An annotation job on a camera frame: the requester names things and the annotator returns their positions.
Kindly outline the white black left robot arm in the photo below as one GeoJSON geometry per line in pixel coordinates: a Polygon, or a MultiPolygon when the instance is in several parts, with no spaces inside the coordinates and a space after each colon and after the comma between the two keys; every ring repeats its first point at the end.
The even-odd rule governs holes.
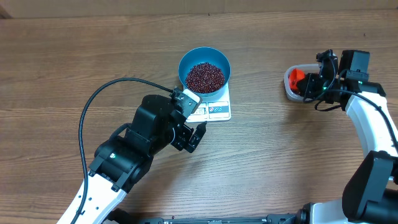
{"type": "Polygon", "coordinates": [[[193,129],[185,122],[200,103],[201,98],[188,90],[170,97],[145,96],[133,121],[120,126],[97,148],[87,180],[59,223],[102,223],[148,173],[154,156],[164,147],[192,153],[206,124],[193,129]]]}

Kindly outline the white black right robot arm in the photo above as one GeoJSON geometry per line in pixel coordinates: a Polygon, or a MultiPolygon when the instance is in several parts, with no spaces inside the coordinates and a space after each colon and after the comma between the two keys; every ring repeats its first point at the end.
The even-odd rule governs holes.
{"type": "Polygon", "coordinates": [[[381,84],[369,81],[370,53],[332,50],[318,53],[315,64],[296,65],[284,77],[292,101],[328,103],[352,120],[364,160],[346,184],[342,198],[309,203],[296,223],[397,223],[397,128],[387,108],[381,84]]]}

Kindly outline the orange measuring scoop blue handle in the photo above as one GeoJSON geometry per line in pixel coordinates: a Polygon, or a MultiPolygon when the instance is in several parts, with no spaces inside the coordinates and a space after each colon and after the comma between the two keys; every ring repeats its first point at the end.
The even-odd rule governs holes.
{"type": "Polygon", "coordinates": [[[294,68],[289,75],[289,88],[298,88],[297,83],[305,78],[303,70],[294,68]]]}

